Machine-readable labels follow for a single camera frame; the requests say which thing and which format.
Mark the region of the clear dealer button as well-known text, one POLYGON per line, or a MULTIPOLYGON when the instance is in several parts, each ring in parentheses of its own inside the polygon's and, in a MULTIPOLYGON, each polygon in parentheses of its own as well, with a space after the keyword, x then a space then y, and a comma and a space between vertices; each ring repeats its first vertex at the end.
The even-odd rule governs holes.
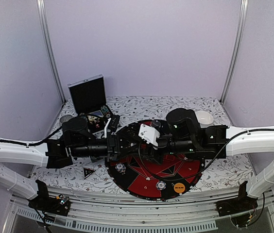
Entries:
POLYGON ((160 128, 161 127, 161 123, 159 120, 153 120, 150 122, 150 126, 154 127, 154 128, 160 128))

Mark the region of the poker chip stack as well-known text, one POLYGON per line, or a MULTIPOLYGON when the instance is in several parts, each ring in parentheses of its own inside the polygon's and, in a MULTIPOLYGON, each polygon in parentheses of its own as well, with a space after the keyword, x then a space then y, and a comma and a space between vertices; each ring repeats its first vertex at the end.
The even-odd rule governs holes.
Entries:
POLYGON ((164 181, 158 181, 155 186, 157 190, 162 191, 166 188, 167 185, 164 181))
POLYGON ((117 163, 115 165, 115 170, 119 173, 124 173, 126 171, 126 166, 123 163, 117 163))

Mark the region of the orange big blind button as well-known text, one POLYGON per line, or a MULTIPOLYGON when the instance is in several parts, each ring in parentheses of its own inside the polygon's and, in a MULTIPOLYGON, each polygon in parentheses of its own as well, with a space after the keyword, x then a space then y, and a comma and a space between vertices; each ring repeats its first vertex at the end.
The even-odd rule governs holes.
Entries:
POLYGON ((186 186, 183 183, 176 183, 173 186, 173 189, 176 193, 180 194, 180 193, 184 193, 186 186))

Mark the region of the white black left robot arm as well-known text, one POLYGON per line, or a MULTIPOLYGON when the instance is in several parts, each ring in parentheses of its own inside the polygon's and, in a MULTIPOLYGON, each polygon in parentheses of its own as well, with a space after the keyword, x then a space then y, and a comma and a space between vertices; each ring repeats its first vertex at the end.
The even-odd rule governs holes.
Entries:
POLYGON ((0 184, 35 203, 44 211, 54 206, 46 184, 21 176, 3 163, 28 164, 45 168, 64 168, 73 165, 74 157, 98 157, 115 161, 125 155, 120 139, 115 135, 119 117, 107 121, 104 138, 97 139, 88 129, 88 121, 74 117, 62 123, 62 136, 53 140, 50 136, 38 142, 0 139, 0 184))

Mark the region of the white ceramic bowl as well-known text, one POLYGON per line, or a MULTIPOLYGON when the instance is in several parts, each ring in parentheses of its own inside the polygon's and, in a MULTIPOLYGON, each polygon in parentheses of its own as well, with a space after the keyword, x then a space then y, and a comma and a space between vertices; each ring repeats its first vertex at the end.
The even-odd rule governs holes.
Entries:
POLYGON ((196 111, 195 114, 202 127, 210 126, 214 122, 214 118, 209 112, 196 111))

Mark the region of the black triangular card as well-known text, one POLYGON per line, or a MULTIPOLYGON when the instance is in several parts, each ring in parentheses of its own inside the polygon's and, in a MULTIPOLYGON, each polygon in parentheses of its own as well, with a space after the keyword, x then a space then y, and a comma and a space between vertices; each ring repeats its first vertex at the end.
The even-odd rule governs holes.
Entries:
POLYGON ((87 179, 90 175, 92 175, 95 172, 95 170, 90 168, 83 168, 83 177, 84 179, 87 179))

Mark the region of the right poker chip row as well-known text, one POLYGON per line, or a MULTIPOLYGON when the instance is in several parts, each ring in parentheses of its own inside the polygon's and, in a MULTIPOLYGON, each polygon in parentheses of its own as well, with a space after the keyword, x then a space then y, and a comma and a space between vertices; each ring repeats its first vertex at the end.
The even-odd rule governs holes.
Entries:
POLYGON ((110 118, 112 116, 110 109, 106 105, 101 107, 101 112, 105 118, 110 118))

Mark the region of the aluminium poker chip case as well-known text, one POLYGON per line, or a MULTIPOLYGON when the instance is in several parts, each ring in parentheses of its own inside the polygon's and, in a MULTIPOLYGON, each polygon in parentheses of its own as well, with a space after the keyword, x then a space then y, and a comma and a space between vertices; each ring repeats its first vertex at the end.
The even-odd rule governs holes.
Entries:
POLYGON ((108 118, 103 116, 101 107, 106 105, 109 108, 106 101, 103 75, 99 74, 85 80, 70 83, 68 89, 75 112, 78 116, 88 121, 89 131, 91 133, 102 131, 108 118))

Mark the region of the round red black poker mat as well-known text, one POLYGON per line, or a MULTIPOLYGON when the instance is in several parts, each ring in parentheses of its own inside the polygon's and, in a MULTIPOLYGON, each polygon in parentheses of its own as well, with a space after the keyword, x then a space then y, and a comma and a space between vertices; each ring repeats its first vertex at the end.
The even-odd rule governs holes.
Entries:
POLYGON ((155 164, 142 156, 148 148, 148 144, 139 136, 139 128, 142 123, 150 125, 150 120, 142 120, 131 123, 117 132, 120 136, 120 144, 127 152, 127 156, 117 161, 105 163, 108 174, 115 184, 124 192, 146 200, 168 200, 188 192, 194 187, 202 176, 205 166, 204 158, 189 158, 188 155, 164 156, 163 164, 155 164), (117 163, 126 166, 124 173, 115 170, 117 163), (156 183, 164 181, 166 188, 157 190, 156 183), (173 186, 183 183, 186 186, 184 193, 176 193, 173 186))

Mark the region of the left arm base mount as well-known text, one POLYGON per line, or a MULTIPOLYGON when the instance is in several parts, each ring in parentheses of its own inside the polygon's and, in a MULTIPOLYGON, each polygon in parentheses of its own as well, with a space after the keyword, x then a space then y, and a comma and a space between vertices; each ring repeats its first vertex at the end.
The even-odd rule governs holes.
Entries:
POLYGON ((59 194, 51 197, 47 185, 39 180, 35 181, 38 187, 37 197, 28 200, 28 206, 44 213, 51 213, 60 216, 68 216, 71 202, 69 196, 59 194))

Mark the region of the aluminium front rail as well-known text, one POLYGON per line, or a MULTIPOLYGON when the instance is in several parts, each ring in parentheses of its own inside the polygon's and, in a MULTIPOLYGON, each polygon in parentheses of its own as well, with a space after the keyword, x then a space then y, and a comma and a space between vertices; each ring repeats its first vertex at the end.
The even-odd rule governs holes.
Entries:
POLYGON ((174 199, 143 200, 115 185, 82 190, 50 187, 52 195, 66 194, 71 206, 67 216, 43 222, 27 201, 12 195, 5 233, 274 233, 274 194, 258 199, 253 219, 244 225, 249 211, 221 216, 216 203, 234 198, 235 186, 196 186, 174 199))

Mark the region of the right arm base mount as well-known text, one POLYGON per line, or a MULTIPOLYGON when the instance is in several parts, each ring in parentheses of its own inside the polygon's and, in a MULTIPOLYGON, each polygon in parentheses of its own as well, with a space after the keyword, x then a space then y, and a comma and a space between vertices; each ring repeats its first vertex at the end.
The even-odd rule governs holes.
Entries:
MULTIPOLYGON (((240 194, 235 198, 218 201, 215 205, 219 216, 231 216, 250 210, 255 212, 258 207, 257 198, 250 198, 240 194)), ((244 228, 249 226, 252 218, 253 214, 247 213, 244 216, 232 217, 232 223, 238 228, 244 228)))

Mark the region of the right aluminium frame post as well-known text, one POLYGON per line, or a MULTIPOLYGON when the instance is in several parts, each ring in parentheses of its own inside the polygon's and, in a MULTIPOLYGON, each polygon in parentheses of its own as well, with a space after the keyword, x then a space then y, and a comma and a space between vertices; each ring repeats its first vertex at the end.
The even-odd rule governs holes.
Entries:
POLYGON ((232 56, 230 60, 230 64, 228 67, 228 72, 227 76, 225 79, 225 83, 223 86, 223 91, 221 94, 220 102, 222 105, 225 104, 228 96, 228 92, 232 83, 234 71, 236 68, 237 64, 237 59, 241 47, 241 42, 242 42, 242 37, 244 33, 244 28, 246 24, 246 16, 247 16, 247 11, 248 11, 248 0, 241 0, 240 1, 240 13, 239 13, 239 19, 238 19, 238 25, 237 25, 237 33, 236 33, 236 38, 233 46, 233 51, 232 51, 232 56))

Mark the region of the aluminium frame post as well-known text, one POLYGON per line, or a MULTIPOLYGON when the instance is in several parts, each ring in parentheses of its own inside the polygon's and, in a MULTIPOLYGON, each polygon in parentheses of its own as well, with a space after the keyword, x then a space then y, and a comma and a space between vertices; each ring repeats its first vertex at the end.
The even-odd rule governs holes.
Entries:
POLYGON ((241 0, 240 1, 240 13, 239 13, 239 19, 238 19, 238 25, 237 25, 237 33, 236 33, 236 38, 233 46, 233 51, 232 51, 232 56, 230 60, 230 64, 228 67, 228 72, 227 76, 225 79, 225 83, 223 86, 223 91, 221 94, 220 102, 222 105, 225 104, 228 96, 228 92, 232 83, 234 71, 236 68, 237 64, 237 59, 241 47, 241 42, 242 42, 242 37, 244 33, 244 28, 246 24, 246 16, 247 16, 247 11, 248 11, 248 0, 241 0))
POLYGON ((38 10, 39 20, 40 20, 40 24, 41 24, 42 34, 43 34, 43 38, 44 38, 44 42, 45 42, 45 46, 46 46, 46 51, 47 51, 52 75, 53 75, 54 82, 55 82, 55 87, 59 94, 61 103, 65 104, 66 98, 65 98, 64 90, 63 90, 63 87, 62 87, 62 84, 61 84, 61 81, 59 78, 59 73, 58 73, 55 56, 54 56, 52 44, 51 44, 51 37, 50 37, 48 21, 47 21, 47 14, 46 14, 46 9, 45 9, 45 1, 37 0, 36 3, 37 3, 37 10, 38 10))

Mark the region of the left aluminium frame post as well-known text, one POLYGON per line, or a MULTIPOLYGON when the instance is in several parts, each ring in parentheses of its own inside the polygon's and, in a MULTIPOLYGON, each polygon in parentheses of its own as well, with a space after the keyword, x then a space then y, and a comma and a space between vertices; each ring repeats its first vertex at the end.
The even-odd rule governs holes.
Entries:
POLYGON ((37 10, 38 10, 39 20, 40 20, 40 24, 41 24, 42 34, 43 34, 43 38, 44 38, 44 42, 45 42, 45 46, 46 46, 46 51, 47 51, 52 75, 53 75, 54 82, 55 82, 55 87, 59 94, 61 103, 65 104, 66 98, 65 98, 64 90, 63 90, 63 87, 62 87, 62 84, 61 84, 61 81, 59 78, 59 73, 58 73, 55 56, 54 56, 52 44, 51 44, 51 37, 50 37, 48 21, 47 21, 47 14, 46 14, 46 9, 45 9, 45 1, 37 0, 36 3, 37 3, 37 10))

